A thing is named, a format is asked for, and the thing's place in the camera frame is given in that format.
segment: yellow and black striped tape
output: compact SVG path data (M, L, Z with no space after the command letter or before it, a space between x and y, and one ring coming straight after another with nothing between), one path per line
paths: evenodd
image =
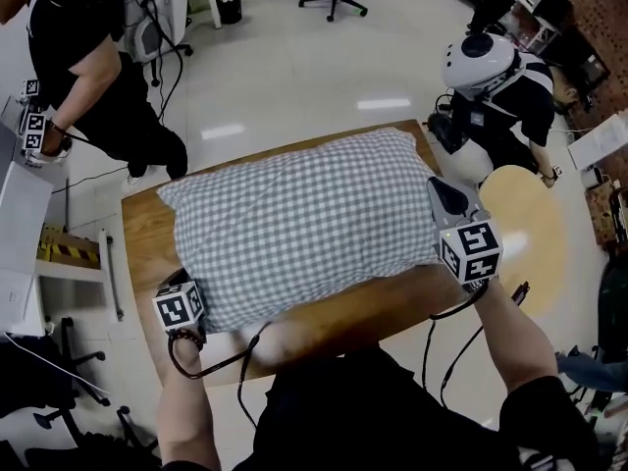
M50 260L50 254L66 255L72 258L81 258L90 262L100 263L100 254L85 251L75 247L64 246L62 244L50 244L48 242L40 242L39 247L46 251L46 259Z

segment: white floor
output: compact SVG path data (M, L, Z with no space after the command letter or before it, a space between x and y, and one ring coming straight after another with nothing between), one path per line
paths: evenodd
M472 11L450 0L360 0L369 7L366 18L340 5L337 20L327 23L326 3L299 9L297 0L243 0L244 18L235 26L215 30L199 19L188 29L187 42L194 55L185 59L181 84L166 114L166 124L187 145L192 171L287 143L331 132L405 119L424 121L445 88L440 76L441 53L460 37ZM166 88L177 72L177 59L165 64ZM360 100L407 99L407 106L358 110ZM151 100L159 94L152 89ZM239 132L203 138L215 128L236 127ZM445 173L443 149L433 144ZM579 176L571 165L563 132L554 132L549 151L564 176L552 190L563 208L570 241L567 281L561 298L546 315L535 316L556 349L574 343L589 346L597 336L597 294L602 252L593 228ZM77 144L68 162L72 183L115 170L121 163L88 146ZM111 392L112 407L102 408L82 399L75 410L85 431L115 432L115 408L131 407L133 420L154 430L160 394L131 292L124 245L120 182L124 172L72 189L73 233L95 236L101 228L113 235L113 258L119 299L126 317L111 324L92 288L47 285L48 312L53 318L71 315L77 324L77 348L103 350L105 362L92 362L84 374ZM165 181L161 171L149 185ZM472 312L439 324L428 367L429 387L438 395L446 367L478 325ZM402 366L420 371L427 324L383 342ZM257 417L265 405L272 378L246 383L244 400ZM215 415L216 439L225 469L243 460L252 448L253 431L236 403L236 387L208 391ZM482 423L497 424L505 396L497 372L482 340L463 359L446 392L448 405ZM18 412L0 421L0 440L7 424L40 431L30 415ZM56 427L47 438L63 446L65 435ZM11 438L16 448L22 439Z

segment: white helmet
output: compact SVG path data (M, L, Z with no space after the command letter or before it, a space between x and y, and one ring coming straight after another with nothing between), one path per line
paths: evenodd
M492 33L472 34L452 43L445 51L443 79L447 87L461 91L490 89L502 83L513 66L514 45Z

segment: pillow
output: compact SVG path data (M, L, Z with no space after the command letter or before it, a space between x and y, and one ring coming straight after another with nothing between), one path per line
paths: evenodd
M357 283L437 263L415 138L383 129L169 183L175 244L208 306L236 330Z

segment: black trash bin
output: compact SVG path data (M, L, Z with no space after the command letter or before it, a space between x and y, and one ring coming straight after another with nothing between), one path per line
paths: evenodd
M216 0L223 24L233 25L242 19L242 0Z

